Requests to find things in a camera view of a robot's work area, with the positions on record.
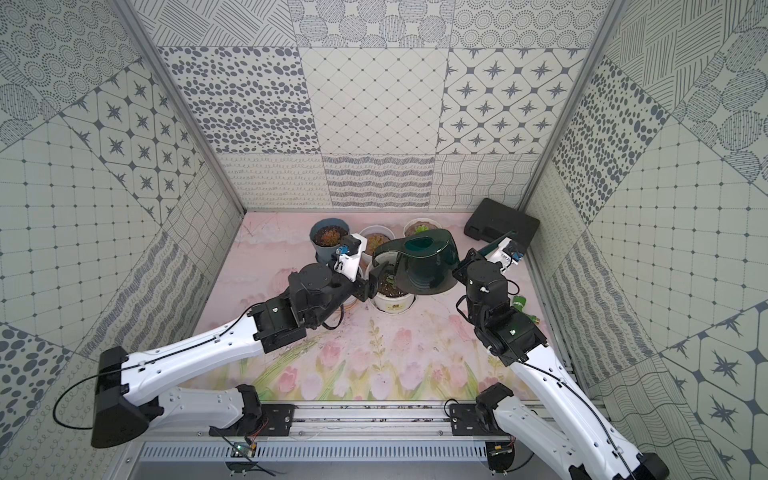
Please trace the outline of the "large white pot green succulent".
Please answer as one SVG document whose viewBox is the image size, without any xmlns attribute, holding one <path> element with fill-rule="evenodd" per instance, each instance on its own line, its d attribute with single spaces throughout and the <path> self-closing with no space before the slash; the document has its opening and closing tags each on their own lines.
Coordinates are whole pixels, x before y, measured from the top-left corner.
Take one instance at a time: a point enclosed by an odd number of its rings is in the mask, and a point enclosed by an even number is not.
<svg viewBox="0 0 768 480">
<path fill-rule="evenodd" d="M 369 274 L 375 267 L 384 264 L 385 269 L 379 276 L 377 294 L 373 298 L 374 306 L 388 314 L 399 314 L 411 308 L 416 300 L 414 294 L 406 293 L 395 284 L 395 263 L 398 254 L 385 252 L 374 257 L 366 268 Z"/>
</svg>

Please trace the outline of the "dark green watering can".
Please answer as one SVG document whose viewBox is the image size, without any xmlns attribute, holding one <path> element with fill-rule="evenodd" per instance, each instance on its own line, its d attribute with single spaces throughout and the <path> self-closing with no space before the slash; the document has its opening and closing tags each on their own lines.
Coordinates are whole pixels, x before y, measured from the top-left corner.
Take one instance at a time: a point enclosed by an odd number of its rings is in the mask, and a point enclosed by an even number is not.
<svg viewBox="0 0 768 480">
<path fill-rule="evenodd" d="M 488 254 L 502 236 L 485 247 L 477 250 L 484 256 Z M 468 267 L 466 282 L 458 282 L 452 271 L 465 257 L 460 256 L 452 233 L 446 229 L 436 229 L 399 238 L 378 247 L 372 259 L 385 252 L 398 254 L 395 263 L 395 282 L 406 293 L 416 296 L 428 296 L 444 293 L 460 283 L 464 286 L 479 288 L 503 276 L 501 266 L 487 260 L 478 261 Z"/>
</svg>

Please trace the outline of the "small white pot reddish succulent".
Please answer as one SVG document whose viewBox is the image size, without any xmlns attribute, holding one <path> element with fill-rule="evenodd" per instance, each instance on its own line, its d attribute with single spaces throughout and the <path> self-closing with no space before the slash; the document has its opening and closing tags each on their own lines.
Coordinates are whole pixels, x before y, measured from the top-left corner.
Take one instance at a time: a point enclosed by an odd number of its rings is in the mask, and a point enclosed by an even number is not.
<svg viewBox="0 0 768 480">
<path fill-rule="evenodd" d="M 365 263 L 370 263 L 375 250 L 385 243 L 396 239 L 392 230 L 382 225 L 371 225 L 363 228 L 360 234 L 367 240 L 366 249 L 362 254 Z"/>
</svg>

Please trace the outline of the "white pot brown soil succulent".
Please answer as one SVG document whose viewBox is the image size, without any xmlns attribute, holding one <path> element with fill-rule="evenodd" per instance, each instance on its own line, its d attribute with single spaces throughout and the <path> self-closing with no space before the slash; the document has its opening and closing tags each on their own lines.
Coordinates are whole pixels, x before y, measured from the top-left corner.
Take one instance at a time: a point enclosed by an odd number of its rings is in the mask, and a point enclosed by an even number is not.
<svg viewBox="0 0 768 480">
<path fill-rule="evenodd" d="M 409 221 L 403 228 L 403 236 L 409 237 L 425 231 L 442 229 L 442 225 L 434 219 L 420 217 Z"/>
</svg>

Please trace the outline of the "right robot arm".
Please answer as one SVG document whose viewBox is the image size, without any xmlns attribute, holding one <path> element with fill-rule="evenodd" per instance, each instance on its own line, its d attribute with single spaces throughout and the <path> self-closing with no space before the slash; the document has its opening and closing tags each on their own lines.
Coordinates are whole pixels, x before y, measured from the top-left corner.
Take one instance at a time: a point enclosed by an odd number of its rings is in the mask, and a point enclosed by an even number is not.
<svg viewBox="0 0 768 480">
<path fill-rule="evenodd" d="M 512 305 L 504 263 L 470 250 L 454 271 L 466 288 L 456 304 L 477 339 L 537 396 L 547 422 L 496 383 L 476 399 L 492 429 L 522 441 L 562 479 L 667 479 L 669 467 L 643 453 L 596 409 L 536 323 Z"/>
</svg>

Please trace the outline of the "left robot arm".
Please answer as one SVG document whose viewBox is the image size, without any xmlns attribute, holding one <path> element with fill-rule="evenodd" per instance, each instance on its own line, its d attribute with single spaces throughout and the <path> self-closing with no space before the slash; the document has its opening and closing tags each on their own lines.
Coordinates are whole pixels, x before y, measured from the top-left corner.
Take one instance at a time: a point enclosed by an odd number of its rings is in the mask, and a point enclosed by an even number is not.
<svg viewBox="0 0 768 480">
<path fill-rule="evenodd" d="M 128 443 L 151 428 L 208 424 L 211 430 L 245 436 L 262 425 L 261 401 L 251 385 L 194 393 L 181 384 L 229 363 L 258 357 L 304 339 L 341 313 L 349 297 L 373 298 L 391 268 L 383 263 L 367 276 L 345 275 L 312 263 L 289 276 L 280 295 L 248 307 L 216 329 L 164 347 L 129 353 L 116 346 L 101 353 L 96 377 L 91 445 Z"/>
</svg>

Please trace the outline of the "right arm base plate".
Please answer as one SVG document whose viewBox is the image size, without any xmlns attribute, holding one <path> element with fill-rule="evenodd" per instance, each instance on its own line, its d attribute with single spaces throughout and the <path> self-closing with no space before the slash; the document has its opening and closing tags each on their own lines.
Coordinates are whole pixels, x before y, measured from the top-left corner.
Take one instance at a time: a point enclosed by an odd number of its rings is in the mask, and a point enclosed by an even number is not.
<svg viewBox="0 0 768 480">
<path fill-rule="evenodd" d="M 475 403 L 449 403 L 445 410 L 451 421 L 454 436 L 502 435 L 497 428 L 492 412 L 484 405 Z"/>
</svg>

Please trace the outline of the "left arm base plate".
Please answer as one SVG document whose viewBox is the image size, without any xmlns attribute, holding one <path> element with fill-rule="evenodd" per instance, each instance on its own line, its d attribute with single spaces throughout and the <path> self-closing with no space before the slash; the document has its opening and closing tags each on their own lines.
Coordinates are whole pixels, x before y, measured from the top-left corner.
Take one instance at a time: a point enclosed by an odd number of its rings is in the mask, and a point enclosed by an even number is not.
<svg viewBox="0 0 768 480">
<path fill-rule="evenodd" d="M 275 436 L 286 437 L 290 434 L 296 406 L 294 404 L 266 404 L 245 406 L 239 419 L 223 429 L 209 427 L 210 436 Z"/>
</svg>

